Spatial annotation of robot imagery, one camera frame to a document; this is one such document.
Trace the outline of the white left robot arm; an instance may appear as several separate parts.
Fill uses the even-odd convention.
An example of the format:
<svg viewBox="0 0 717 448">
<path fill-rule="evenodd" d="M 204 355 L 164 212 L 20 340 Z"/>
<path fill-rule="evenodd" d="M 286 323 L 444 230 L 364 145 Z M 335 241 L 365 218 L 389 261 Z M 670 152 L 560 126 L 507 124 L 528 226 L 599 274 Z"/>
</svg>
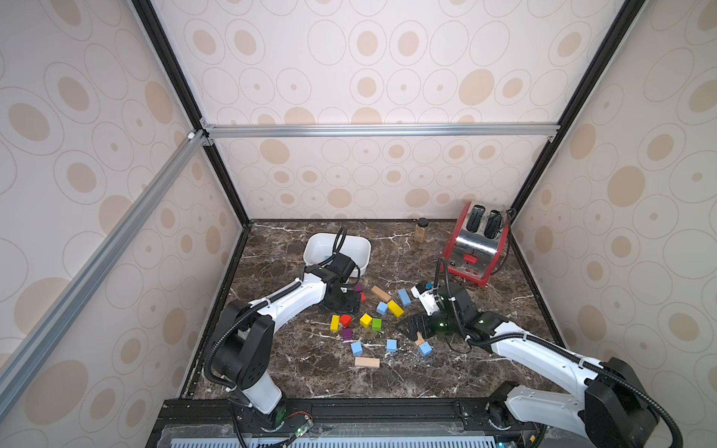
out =
<svg viewBox="0 0 717 448">
<path fill-rule="evenodd" d="M 284 394 L 268 373 L 274 335 L 304 310 L 322 305 L 338 315 L 354 315 L 360 308 L 357 282 L 360 267 L 342 253 L 306 265 L 289 285 L 261 299 L 231 302 L 209 340 L 203 367 L 207 381 L 246 399 L 261 416 L 278 416 Z"/>
</svg>

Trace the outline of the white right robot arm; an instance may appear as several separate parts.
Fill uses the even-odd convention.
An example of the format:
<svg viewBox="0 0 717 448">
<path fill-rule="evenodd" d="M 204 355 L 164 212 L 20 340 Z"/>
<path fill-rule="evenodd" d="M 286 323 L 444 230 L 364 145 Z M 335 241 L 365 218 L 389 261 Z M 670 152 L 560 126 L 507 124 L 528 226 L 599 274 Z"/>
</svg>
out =
<svg viewBox="0 0 717 448">
<path fill-rule="evenodd" d="M 562 389 L 549 392 L 503 382 L 485 406 L 493 429 L 533 423 L 573 433 L 596 447 L 644 447 L 664 423 L 671 446 L 685 443 L 676 421 L 620 358 L 601 361 L 546 341 L 507 317 L 479 310 L 468 290 L 456 283 L 417 284 L 409 293 L 424 308 L 405 321 L 410 338 L 453 333 L 468 346 L 515 361 Z"/>
</svg>

